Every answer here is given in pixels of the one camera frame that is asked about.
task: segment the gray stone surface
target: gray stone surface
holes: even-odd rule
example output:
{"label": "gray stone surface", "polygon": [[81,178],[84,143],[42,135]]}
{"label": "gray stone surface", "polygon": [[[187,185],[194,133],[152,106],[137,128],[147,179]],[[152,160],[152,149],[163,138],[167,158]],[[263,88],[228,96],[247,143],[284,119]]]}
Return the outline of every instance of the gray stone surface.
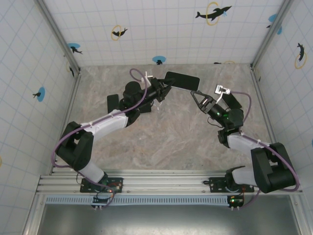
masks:
{"label": "gray stone surface", "polygon": [[[107,114],[107,96],[119,94],[122,98],[125,85],[132,81],[129,75],[132,67],[83,68],[70,120],[82,123]],[[214,94],[214,88],[217,83],[234,91],[249,93],[252,108],[242,130],[257,139],[269,141],[249,65],[135,67],[159,79],[163,79],[167,71],[199,77],[199,90],[216,99],[218,95]],[[236,95],[236,98],[246,113],[248,98],[244,95]],[[140,115],[133,125],[94,143],[91,158],[104,169],[224,170],[250,165],[248,156],[219,143],[219,128],[209,125],[207,118],[197,108],[189,92],[172,89],[161,104],[155,102],[151,113]]]}

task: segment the white tile wall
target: white tile wall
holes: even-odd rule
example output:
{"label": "white tile wall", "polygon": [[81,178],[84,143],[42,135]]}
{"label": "white tile wall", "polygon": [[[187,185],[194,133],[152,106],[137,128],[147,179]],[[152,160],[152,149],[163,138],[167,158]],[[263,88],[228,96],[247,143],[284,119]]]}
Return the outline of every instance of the white tile wall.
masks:
{"label": "white tile wall", "polygon": [[[157,55],[165,56],[167,64],[251,63],[271,25],[269,17],[283,0],[216,1],[220,8],[232,7],[214,26],[195,19],[198,11],[205,14],[210,2],[46,1],[66,41],[80,45],[83,54],[74,53],[80,66],[155,64],[152,58]],[[113,41],[116,25],[128,30]]]}
{"label": "white tile wall", "polygon": [[[0,7],[0,234],[21,234],[74,79],[33,0]],[[33,98],[45,87],[42,102]]]}
{"label": "white tile wall", "polygon": [[[307,61],[295,68],[303,44]],[[291,157],[313,212],[313,5],[297,0],[259,65],[273,130]]]}

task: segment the ventilation grille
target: ventilation grille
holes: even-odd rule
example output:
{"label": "ventilation grille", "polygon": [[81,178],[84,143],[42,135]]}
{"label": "ventilation grille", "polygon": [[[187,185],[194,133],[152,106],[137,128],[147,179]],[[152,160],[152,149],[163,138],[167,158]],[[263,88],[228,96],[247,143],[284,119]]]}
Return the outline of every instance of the ventilation grille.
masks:
{"label": "ventilation grille", "polygon": [[67,204],[67,205],[91,205],[92,196],[80,195],[50,195],[46,198],[46,204]]}
{"label": "ventilation grille", "polygon": [[[50,195],[46,204],[67,204],[67,205],[105,205],[93,203],[93,196],[90,195]],[[112,206],[126,205],[221,205],[226,206],[227,196],[115,196]]]}

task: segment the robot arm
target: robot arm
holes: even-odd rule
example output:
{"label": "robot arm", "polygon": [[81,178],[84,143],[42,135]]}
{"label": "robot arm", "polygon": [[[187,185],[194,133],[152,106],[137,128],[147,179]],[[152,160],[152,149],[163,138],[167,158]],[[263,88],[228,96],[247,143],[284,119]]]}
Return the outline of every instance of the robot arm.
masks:
{"label": "robot arm", "polygon": [[[223,94],[230,94],[230,90],[217,85],[215,93],[221,95],[217,101],[199,91],[192,91],[191,95],[200,110],[210,115],[213,120],[223,127],[222,130],[218,131],[220,143],[227,148],[236,149],[247,156],[251,156],[253,166],[240,166],[227,170],[225,175],[226,187],[230,191],[236,191],[241,188],[241,185],[253,185],[257,186],[262,192],[268,193],[293,186],[295,184],[293,174],[277,156],[258,143],[244,138],[240,131],[240,128],[244,125],[243,111],[232,108],[231,105],[229,105],[227,111],[217,104]],[[203,96],[202,101],[198,101],[195,97],[196,94]],[[275,150],[292,167],[286,149],[281,143],[266,143],[265,145]]]}
{"label": "robot arm", "polygon": [[[113,110],[104,117],[88,123],[78,124],[74,121],[70,122],[66,126],[62,137],[82,126],[89,125],[89,127],[65,139],[57,148],[56,154],[75,171],[80,172],[96,183],[100,182],[104,177],[107,177],[107,175],[91,161],[93,143],[118,129],[133,124],[140,113],[151,111],[152,102],[155,99],[158,102],[163,101],[171,90],[174,80],[152,78],[150,82],[151,86],[147,89],[144,100],[135,109],[126,113],[121,112],[136,105],[144,95],[144,90],[140,88],[137,82],[129,82],[125,86],[123,99],[119,102],[119,110]],[[97,122],[107,116],[109,116],[109,118]]]}

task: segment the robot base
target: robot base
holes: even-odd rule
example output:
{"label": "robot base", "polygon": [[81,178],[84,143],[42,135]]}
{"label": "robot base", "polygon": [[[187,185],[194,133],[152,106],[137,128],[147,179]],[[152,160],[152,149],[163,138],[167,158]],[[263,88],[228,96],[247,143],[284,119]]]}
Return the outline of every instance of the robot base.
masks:
{"label": "robot base", "polygon": [[254,187],[250,185],[238,185],[236,188],[228,189],[225,177],[210,177],[209,181],[205,181],[204,184],[209,184],[210,192],[254,192]]}
{"label": "robot base", "polygon": [[[123,189],[123,178],[103,178],[101,181],[99,181],[99,184],[107,185],[111,187],[115,193],[122,192]],[[82,183],[80,186],[80,192],[109,192],[106,188],[101,188],[98,185],[94,185],[87,181],[86,179],[82,179]]]}

